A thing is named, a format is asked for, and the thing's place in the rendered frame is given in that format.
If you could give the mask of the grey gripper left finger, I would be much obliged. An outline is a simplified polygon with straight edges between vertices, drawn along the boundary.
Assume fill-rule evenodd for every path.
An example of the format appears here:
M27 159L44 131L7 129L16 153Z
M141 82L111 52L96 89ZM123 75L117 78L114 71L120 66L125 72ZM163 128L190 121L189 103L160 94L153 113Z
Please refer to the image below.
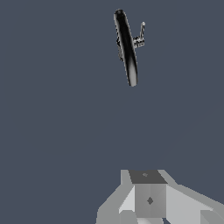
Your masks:
M148 218L137 218L135 187L128 170L121 170L121 184L99 207L95 224L151 224Z

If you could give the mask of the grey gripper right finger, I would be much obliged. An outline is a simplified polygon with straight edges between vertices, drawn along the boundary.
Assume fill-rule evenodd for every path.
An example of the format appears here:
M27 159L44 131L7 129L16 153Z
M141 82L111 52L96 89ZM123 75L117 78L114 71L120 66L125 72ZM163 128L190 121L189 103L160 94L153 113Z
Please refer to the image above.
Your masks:
M224 205L194 190L178 185L165 170L144 173L151 185L151 216L144 224L224 224Z

